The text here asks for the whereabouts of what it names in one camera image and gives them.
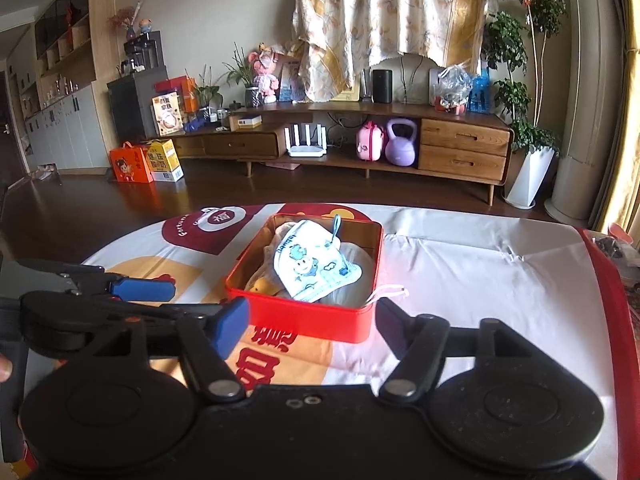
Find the black speaker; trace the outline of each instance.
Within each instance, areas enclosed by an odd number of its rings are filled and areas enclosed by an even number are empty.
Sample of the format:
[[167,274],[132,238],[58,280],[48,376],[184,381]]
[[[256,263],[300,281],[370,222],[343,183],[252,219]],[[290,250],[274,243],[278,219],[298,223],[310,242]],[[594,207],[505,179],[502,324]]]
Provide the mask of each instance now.
[[394,73],[391,70],[372,70],[373,102],[389,104],[394,100]]

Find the pink backpack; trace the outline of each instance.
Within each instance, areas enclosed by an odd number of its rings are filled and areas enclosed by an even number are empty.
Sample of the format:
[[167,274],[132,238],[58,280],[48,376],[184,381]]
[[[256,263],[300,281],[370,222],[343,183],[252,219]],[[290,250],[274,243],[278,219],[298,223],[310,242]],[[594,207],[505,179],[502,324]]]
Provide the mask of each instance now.
[[358,132],[358,157],[362,160],[379,160],[384,144],[384,131],[376,123],[369,121]]

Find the purple kettlebell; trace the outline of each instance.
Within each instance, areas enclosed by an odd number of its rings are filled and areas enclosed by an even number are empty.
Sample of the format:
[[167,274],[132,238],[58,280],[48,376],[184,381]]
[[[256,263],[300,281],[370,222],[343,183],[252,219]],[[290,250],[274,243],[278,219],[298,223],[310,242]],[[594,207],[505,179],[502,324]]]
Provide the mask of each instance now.
[[[414,131],[411,138],[397,137],[393,130],[395,124],[410,126]],[[415,162],[414,142],[418,136],[418,126],[409,119],[391,119],[386,124],[386,134],[389,136],[389,142],[385,148],[386,160],[396,166],[412,165]]]

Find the white planter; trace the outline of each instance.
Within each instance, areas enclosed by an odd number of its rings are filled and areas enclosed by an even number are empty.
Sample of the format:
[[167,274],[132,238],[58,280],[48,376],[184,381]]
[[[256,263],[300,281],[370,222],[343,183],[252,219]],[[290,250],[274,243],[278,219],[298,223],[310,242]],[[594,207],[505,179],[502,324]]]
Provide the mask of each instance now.
[[518,209],[531,209],[536,205],[536,193],[540,189],[546,170],[554,158],[554,150],[543,148],[533,153],[527,153],[520,173],[512,186],[504,187],[504,200]]

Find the drawer handle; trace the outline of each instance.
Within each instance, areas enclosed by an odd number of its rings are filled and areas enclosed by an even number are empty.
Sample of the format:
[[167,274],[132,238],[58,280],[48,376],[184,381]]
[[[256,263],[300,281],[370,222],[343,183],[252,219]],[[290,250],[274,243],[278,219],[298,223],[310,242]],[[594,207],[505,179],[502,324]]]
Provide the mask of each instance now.
[[467,137],[469,139],[478,140],[478,136],[471,134],[456,134],[456,137]]

